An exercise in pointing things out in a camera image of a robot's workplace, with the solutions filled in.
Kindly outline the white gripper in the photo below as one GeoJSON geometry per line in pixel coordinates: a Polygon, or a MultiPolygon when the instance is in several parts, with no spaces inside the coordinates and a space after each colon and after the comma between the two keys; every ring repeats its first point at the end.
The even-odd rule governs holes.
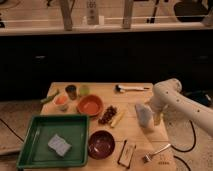
{"type": "Polygon", "coordinates": [[[164,102],[151,99],[149,101],[149,106],[153,112],[153,119],[155,124],[160,124],[163,118],[163,110],[166,106],[164,102]]]}

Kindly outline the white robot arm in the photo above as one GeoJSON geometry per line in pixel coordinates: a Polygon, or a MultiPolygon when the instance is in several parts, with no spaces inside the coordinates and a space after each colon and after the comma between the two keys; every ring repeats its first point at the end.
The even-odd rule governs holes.
{"type": "Polygon", "coordinates": [[[213,110],[181,94],[182,84],[172,78],[156,83],[149,106],[155,114],[160,114],[166,105],[182,112],[189,120],[213,137],[213,110]]]}

